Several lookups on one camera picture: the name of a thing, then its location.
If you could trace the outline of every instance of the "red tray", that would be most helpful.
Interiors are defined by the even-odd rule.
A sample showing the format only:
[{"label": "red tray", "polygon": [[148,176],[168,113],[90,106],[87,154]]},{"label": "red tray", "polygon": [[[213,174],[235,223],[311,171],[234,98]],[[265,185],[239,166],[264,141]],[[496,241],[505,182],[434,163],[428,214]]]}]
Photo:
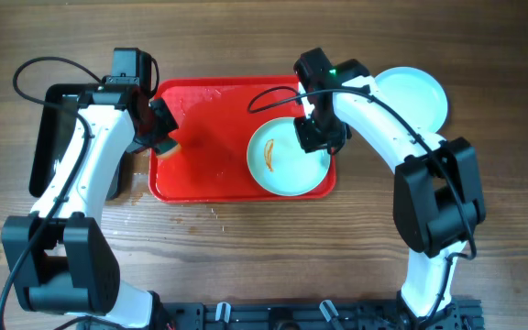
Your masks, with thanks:
[{"label": "red tray", "polygon": [[[303,108],[290,103],[251,115],[250,100],[270,87],[297,88],[295,76],[176,79],[163,82],[157,95],[166,101],[179,129],[170,135],[181,150],[167,159],[150,154],[149,188],[166,203],[210,203],[315,199],[336,185],[336,161],[312,191],[294,197],[267,192],[252,178],[246,160],[248,142],[269,120],[302,116]],[[277,91],[263,96],[254,107],[292,96]]]}]

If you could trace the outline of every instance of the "small brown object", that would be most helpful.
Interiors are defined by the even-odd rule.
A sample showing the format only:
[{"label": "small brown object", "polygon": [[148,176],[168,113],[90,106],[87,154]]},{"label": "small brown object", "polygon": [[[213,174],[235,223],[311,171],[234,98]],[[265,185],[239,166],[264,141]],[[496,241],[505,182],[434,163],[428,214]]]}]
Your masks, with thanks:
[{"label": "small brown object", "polygon": [[272,168],[272,148],[274,148],[274,138],[268,140],[268,142],[266,142],[266,146],[264,147],[264,160],[266,161],[266,166],[268,166],[270,171],[274,171]]}]

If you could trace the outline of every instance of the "wooden table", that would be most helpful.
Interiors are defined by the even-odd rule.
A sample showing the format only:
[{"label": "wooden table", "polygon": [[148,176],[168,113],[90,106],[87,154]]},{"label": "wooden table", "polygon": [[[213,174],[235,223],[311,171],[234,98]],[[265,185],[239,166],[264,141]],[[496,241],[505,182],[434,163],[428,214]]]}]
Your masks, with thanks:
[{"label": "wooden table", "polygon": [[[333,62],[356,58],[375,74],[418,67],[443,84],[442,133],[477,148],[488,207],[479,256],[459,263],[453,293],[483,301],[488,329],[528,329],[528,1],[108,2],[0,3],[0,229],[35,202],[41,107],[12,89],[22,62],[58,55],[103,75],[113,47],[135,46],[157,58],[162,80],[290,74],[303,51],[322,46]],[[58,63],[20,79],[38,97],[62,82],[89,79]],[[178,205],[149,193],[148,154],[137,155],[102,229],[122,277],[167,302],[393,298],[407,247],[392,221],[392,174],[357,134],[337,170],[319,201]],[[7,274],[0,242],[0,291]],[[25,313],[12,293],[6,320],[45,329],[66,318]]]}]

